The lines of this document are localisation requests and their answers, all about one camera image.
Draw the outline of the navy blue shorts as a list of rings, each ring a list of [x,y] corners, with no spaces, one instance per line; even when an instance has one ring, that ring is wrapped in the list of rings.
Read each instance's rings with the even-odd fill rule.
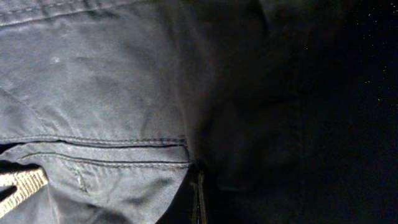
[[[2,223],[397,222],[396,1],[2,1]]]

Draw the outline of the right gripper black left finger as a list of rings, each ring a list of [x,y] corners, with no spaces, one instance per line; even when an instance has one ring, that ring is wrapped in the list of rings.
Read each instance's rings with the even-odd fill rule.
[[[16,190],[1,200],[1,218],[49,183],[42,167],[1,173],[1,187]]]

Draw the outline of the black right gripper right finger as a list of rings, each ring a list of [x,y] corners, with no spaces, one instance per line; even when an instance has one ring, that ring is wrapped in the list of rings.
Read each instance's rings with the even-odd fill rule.
[[[156,224],[217,224],[222,195],[209,172],[190,165],[170,206]]]

